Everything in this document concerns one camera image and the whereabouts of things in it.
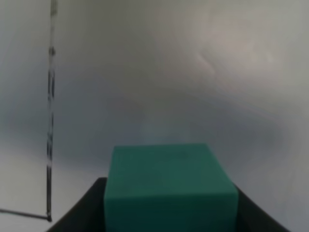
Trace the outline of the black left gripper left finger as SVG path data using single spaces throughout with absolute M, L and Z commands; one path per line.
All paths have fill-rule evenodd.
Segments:
M 104 232 L 106 177 L 98 178 L 79 202 L 49 232 Z

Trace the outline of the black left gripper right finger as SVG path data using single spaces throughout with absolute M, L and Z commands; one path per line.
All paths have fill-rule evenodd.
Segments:
M 235 184 L 238 191 L 237 232 L 289 232 Z

